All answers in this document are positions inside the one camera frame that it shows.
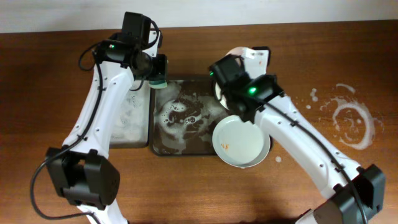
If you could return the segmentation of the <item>green yellow sponge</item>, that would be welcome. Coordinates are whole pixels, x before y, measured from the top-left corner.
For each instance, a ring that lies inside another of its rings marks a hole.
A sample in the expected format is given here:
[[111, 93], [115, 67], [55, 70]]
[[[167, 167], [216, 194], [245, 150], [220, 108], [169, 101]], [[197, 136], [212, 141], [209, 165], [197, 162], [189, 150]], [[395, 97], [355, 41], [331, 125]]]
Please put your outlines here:
[[153, 89], [167, 88], [167, 81], [166, 80], [150, 81], [149, 86]]

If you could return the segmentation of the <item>pale blue plate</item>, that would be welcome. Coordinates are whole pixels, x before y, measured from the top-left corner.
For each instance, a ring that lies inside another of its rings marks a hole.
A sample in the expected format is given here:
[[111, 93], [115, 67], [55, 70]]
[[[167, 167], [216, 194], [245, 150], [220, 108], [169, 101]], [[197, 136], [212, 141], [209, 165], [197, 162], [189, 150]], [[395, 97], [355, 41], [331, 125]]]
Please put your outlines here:
[[239, 116], [222, 119], [214, 128], [212, 145], [225, 163], [242, 169], [260, 164], [270, 153], [273, 140], [251, 122]]

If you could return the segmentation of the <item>pink plate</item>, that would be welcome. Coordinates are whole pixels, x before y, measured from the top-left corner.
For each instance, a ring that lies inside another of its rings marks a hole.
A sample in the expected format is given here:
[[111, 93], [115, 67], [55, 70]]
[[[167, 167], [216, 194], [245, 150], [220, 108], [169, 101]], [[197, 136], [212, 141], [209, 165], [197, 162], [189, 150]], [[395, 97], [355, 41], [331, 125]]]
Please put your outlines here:
[[247, 47], [235, 47], [231, 49], [229, 52], [226, 53], [226, 55], [235, 55], [237, 58], [235, 61], [238, 63], [238, 65], [242, 65], [244, 60], [248, 59], [250, 60], [251, 57], [248, 56], [248, 48]]

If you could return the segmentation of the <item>cream white plate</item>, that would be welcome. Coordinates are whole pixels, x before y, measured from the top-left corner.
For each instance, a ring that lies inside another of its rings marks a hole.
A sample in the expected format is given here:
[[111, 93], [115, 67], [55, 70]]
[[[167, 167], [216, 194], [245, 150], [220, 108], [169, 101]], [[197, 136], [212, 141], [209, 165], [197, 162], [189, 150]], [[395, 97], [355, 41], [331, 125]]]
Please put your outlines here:
[[226, 103], [226, 98], [221, 92], [220, 86], [215, 82], [214, 84], [214, 96], [216, 101], [218, 101], [226, 110], [229, 110], [228, 105]]

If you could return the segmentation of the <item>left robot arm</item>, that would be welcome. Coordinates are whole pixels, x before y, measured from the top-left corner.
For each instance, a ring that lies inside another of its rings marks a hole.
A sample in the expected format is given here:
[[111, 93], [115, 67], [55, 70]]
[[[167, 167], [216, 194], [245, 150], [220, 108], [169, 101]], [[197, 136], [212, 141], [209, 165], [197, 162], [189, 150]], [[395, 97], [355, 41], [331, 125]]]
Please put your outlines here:
[[109, 144], [118, 111], [134, 81], [154, 89], [167, 86], [167, 57], [158, 54], [162, 33], [149, 17], [126, 12], [121, 31], [88, 47], [94, 64], [91, 87], [62, 147], [47, 150], [34, 172], [30, 193], [42, 169], [55, 191], [91, 223], [127, 223], [116, 196], [120, 173], [109, 161]]

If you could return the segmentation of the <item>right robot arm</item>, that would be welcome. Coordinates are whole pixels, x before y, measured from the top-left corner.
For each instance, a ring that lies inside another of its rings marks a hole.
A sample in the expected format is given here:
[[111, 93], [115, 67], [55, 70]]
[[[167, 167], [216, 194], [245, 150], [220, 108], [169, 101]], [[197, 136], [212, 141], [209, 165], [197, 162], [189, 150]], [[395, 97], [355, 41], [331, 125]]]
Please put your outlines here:
[[382, 210], [386, 178], [380, 168], [364, 169], [332, 145], [299, 113], [275, 75], [231, 54], [210, 65], [209, 73], [228, 109], [277, 141], [325, 198], [294, 223], [368, 223]]

